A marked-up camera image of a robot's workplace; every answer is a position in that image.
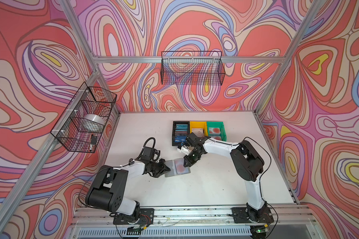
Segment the red white card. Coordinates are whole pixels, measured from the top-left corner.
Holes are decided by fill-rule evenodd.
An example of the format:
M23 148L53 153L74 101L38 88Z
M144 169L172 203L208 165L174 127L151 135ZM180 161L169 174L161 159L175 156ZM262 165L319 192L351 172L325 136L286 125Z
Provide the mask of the red white card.
M190 170L188 167L184 167L183 163L178 163L176 164L176 171L178 175L182 175L182 174L188 174L190 173Z

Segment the grey card holder wallet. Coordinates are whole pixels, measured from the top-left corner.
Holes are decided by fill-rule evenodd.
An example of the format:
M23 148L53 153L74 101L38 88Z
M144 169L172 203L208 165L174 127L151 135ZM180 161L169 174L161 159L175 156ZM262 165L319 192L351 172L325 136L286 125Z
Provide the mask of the grey card holder wallet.
M190 168L184 167L184 159L183 158L177 158L175 160L166 161L165 165L170 169L169 172L165 173L165 177L173 177L173 176L190 173Z

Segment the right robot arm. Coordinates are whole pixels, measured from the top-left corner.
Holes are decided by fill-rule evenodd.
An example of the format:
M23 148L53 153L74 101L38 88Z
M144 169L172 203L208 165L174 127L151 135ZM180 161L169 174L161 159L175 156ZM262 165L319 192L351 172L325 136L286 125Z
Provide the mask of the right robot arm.
M244 215L252 223L273 222L260 186L260 177L264 173L265 162L252 144L244 139L241 142L226 142L210 136L197 137L189 134L185 142L178 146L178 151L185 154L184 167L191 167L204 154L216 154L231 159L237 174L245 181L247 203Z

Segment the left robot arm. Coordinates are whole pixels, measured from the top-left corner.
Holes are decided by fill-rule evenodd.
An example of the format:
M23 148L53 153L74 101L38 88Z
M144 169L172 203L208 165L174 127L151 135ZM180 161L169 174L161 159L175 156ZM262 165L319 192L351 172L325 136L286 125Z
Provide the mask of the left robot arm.
M101 209L112 214L131 216L135 220L140 216L140 203L124 196L127 181L139 176L148 175L159 178L170 172L161 152L155 149L156 139L148 138L141 152L125 165L112 167L102 166L95 174L85 196L87 207Z

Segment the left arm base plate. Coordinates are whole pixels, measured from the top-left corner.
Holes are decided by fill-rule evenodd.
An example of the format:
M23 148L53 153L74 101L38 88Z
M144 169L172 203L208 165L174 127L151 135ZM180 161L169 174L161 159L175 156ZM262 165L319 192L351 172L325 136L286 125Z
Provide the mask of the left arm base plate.
M113 224L147 226L154 222L154 214L154 208L136 209L132 215L116 213L113 217Z

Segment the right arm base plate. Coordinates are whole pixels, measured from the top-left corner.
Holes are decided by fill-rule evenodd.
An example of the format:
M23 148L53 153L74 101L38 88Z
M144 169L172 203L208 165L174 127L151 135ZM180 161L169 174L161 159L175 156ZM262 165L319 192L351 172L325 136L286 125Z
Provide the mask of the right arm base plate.
M264 205L261 209L255 210L251 207L231 208L231 217L236 224L272 224L274 218L268 206Z

